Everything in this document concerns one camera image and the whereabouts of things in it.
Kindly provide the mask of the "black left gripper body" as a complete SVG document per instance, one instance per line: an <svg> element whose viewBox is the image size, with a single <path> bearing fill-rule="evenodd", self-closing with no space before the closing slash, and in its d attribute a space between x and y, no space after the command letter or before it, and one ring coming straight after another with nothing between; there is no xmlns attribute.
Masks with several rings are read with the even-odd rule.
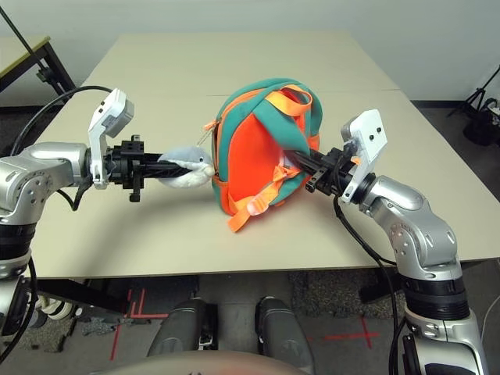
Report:
<svg viewBox="0 0 500 375"><path fill-rule="evenodd" d="M120 145L108 147L106 150L105 169L108 180L121 185L124 190L132 190L129 195L130 202L141 200L144 160L144 142L138 134L132 135L129 141L122 141Z"/></svg>

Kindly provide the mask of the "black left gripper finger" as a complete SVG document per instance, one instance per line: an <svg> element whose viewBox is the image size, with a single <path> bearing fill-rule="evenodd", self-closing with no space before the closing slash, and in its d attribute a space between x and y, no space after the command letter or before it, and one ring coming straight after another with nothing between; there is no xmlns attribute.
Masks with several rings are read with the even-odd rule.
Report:
<svg viewBox="0 0 500 375"><path fill-rule="evenodd" d="M190 172L204 170L208 164L194 164L190 166L179 166L176 163L152 163L144 164L143 175L185 175Z"/></svg>
<svg viewBox="0 0 500 375"><path fill-rule="evenodd" d="M143 155L143 164L146 166L155 165L166 165L166 166L178 166L176 162L168 161L166 159L161 159L162 154L159 153L145 153Z"/></svg>

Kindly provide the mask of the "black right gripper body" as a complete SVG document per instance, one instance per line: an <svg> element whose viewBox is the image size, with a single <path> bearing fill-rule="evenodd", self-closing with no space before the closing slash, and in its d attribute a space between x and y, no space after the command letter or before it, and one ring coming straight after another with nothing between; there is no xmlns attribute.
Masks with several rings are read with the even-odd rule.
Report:
<svg viewBox="0 0 500 375"><path fill-rule="evenodd" d="M320 191L325 195L341 195L352 179L356 164L338 148L332 148L326 154L311 149L310 157L312 166L305 189L309 192Z"/></svg>

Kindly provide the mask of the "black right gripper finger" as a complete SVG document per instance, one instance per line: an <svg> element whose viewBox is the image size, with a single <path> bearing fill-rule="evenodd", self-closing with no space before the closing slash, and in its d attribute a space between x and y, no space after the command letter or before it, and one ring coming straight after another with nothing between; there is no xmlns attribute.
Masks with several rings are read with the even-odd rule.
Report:
<svg viewBox="0 0 500 375"><path fill-rule="evenodd" d="M297 167L323 167L324 154L317 150L309 152L291 151L291 160Z"/></svg>
<svg viewBox="0 0 500 375"><path fill-rule="evenodd" d="M323 168L318 161L308 155L292 155L291 161L298 169L307 174L315 174Z"/></svg>

